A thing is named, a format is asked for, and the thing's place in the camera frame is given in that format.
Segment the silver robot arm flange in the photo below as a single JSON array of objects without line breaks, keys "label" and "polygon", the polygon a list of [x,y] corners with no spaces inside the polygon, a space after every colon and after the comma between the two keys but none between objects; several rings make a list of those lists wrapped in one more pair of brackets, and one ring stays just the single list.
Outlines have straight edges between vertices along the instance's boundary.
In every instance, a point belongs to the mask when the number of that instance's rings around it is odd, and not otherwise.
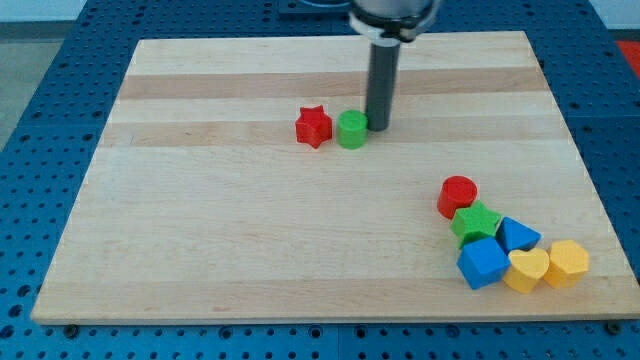
[{"label": "silver robot arm flange", "polygon": [[349,24],[374,45],[410,43],[435,22],[443,0],[352,0]]}]

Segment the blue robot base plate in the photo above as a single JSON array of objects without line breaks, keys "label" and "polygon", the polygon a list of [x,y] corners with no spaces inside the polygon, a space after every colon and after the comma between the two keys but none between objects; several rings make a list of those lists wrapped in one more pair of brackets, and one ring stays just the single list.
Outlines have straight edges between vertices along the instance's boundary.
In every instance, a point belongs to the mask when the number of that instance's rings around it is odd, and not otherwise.
[{"label": "blue robot base plate", "polygon": [[350,0],[277,0],[278,14],[285,19],[340,17],[351,8]]}]

